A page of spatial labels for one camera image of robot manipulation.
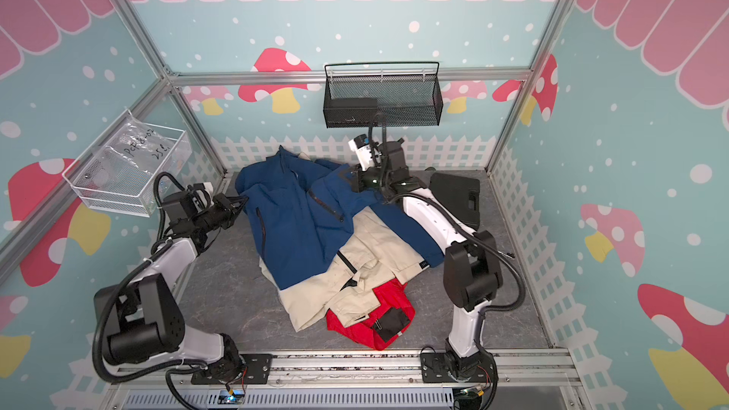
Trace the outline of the blue jacket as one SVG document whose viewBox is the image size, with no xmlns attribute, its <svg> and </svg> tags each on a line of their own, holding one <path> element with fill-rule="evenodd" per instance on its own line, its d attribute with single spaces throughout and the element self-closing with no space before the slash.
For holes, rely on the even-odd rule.
<svg viewBox="0 0 729 410">
<path fill-rule="evenodd" d="M 327 271 L 368 207 L 428 266 L 442 264 L 442 250 L 415 219 L 377 192 L 353 192 L 348 173 L 346 164 L 308 161 L 283 147 L 240 171 L 235 189 L 247 199 L 256 250 L 281 290 Z"/>
</svg>

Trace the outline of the beige jacket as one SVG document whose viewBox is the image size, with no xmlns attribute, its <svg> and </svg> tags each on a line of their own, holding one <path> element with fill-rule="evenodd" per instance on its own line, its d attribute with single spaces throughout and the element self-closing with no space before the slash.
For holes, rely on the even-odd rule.
<svg viewBox="0 0 729 410">
<path fill-rule="evenodd" d="M 284 254 L 289 262 L 272 273 L 271 261 L 258 258 L 263 276 L 277 291 L 292 327 L 300 332 L 327 314 L 350 328 L 383 307 L 375 290 L 392 280 L 405 284 L 436 267 L 443 253 L 413 218 L 390 205 L 374 205 L 353 218 L 353 234 L 326 269 L 303 263 L 303 252 Z"/>
</svg>

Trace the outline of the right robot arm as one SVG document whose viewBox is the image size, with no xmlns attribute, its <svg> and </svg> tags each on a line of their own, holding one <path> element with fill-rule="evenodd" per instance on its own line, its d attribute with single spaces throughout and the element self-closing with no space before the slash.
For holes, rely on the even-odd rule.
<svg viewBox="0 0 729 410">
<path fill-rule="evenodd" d="M 477 229 L 478 180 L 435 173 L 423 182 L 411 174 L 403 144 L 379 143 L 366 135 L 350 140 L 358 159 L 351 186 L 356 192 L 377 190 L 385 202 L 399 205 L 443 252 L 443 286 L 454 305 L 453 322 L 442 352 L 421 353 L 423 380 L 495 386 L 497 363 L 481 341 L 485 316 L 519 309 L 525 282 L 495 237 Z"/>
</svg>

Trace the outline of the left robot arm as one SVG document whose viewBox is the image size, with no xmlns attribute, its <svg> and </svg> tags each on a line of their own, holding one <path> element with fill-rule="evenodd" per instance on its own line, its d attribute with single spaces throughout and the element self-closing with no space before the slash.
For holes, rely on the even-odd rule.
<svg viewBox="0 0 729 410">
<path fill-rule="evenodd" d="M 247 202 L 246 197 L 212 196 L 200 184 L 157 200 L 166 220 L 150 256 L 119 284 L 94 296 L 91 357 L 102 380 L 125 383 L 190 366 L 205 379 L 229 383 L 246 371 L 229 335 L 186 325 L 173 287 L 212 245 L 210 233 L 232 227 Z"/>
</svg>

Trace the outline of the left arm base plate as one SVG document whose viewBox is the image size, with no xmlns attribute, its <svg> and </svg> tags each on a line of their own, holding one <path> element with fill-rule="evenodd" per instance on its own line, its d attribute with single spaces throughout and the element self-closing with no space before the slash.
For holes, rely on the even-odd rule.
<svg viewBox="0 0 729 410">
<path fill-rule="evenodd" d="M 196 372 L 193 385 L 265 385 L 271 373 L 273 355 L 240 354 L 238 360 L 221 359 L 203 372 Z"/>
</svg>

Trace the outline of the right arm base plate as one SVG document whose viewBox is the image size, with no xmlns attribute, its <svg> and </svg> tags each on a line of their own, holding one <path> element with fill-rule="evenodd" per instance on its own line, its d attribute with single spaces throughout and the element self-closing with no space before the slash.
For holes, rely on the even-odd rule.
<svg viewBox="0 0 729 410">
<path fill-rule="evenodd" d="M 461 358 L 451 351 L 420 354 L 424 383 L 497 383 L 497 365 L 490 353 Z"/>
</svg>

